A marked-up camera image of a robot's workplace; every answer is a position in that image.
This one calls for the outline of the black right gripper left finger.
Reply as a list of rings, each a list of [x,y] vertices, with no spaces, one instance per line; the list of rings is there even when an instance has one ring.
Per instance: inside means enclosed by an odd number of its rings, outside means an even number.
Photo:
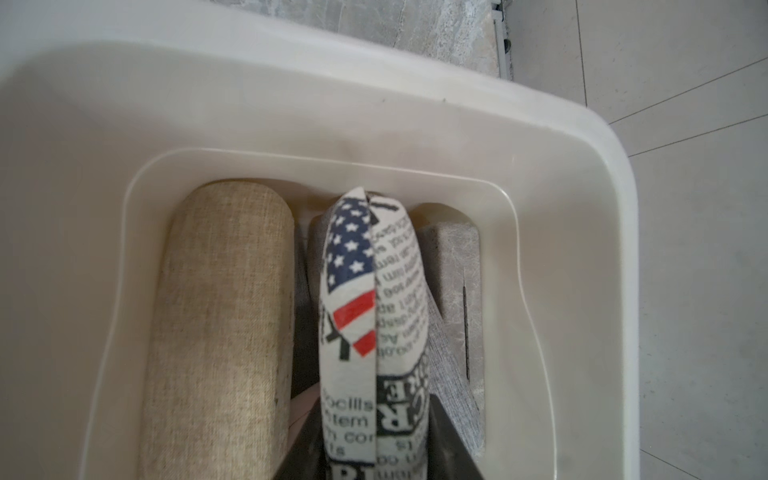
[[[281,462],[273,480],[324,480],[326,455],[323,440],[321,403],[308,412],[295,442]]]

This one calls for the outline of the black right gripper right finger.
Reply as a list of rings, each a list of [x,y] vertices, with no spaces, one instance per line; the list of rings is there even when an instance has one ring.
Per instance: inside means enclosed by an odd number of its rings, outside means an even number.
[[[429,480],[483,480],[440,401],[431,401],[427,437]]]

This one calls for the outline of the tan glasses case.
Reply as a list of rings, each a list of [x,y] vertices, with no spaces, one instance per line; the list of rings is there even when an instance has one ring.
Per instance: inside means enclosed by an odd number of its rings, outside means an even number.
[[[142,479],[269,479],[287,448],[294,221],[252,181],[175,212],[151,324]]]

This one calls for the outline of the grey rectangular case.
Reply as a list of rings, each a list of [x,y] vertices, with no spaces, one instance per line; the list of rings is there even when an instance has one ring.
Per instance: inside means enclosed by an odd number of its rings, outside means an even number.
[[[480,239],[475,226],[441,222],[417,230],[426,280],[459,370],[485,410]]]

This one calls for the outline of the light grey slit case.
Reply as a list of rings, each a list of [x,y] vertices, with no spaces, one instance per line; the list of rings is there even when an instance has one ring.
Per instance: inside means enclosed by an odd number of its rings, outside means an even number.
[[[308,233],[308,291],[315,307],[319,302],[321,251],[329,219],[329,212],[315,217],[310,223]],[[466,450],[474,460],[478,460],[482,457],[485,447],[484,417],[472,394],[465,372],[459,366],[454,342],[449,338],[446,323],[430,288],[427,288],[427,294],[430,392],[440,399]]]

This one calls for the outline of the cream plastic storage box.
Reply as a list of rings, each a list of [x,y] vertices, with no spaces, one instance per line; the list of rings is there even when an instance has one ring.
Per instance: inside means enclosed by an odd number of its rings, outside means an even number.
[[[362,186],[482,255],[488,479],[639,475],[638,202],[581,105],[203,1],[1,5],[1,464],[134,479],[169,220],[262,179]]]

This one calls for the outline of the pink case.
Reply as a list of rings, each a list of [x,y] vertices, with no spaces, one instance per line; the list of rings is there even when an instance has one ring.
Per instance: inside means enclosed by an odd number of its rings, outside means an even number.
[[[291,449],[320,396],[320,383],[315,383],[290,402],[287,448]]]

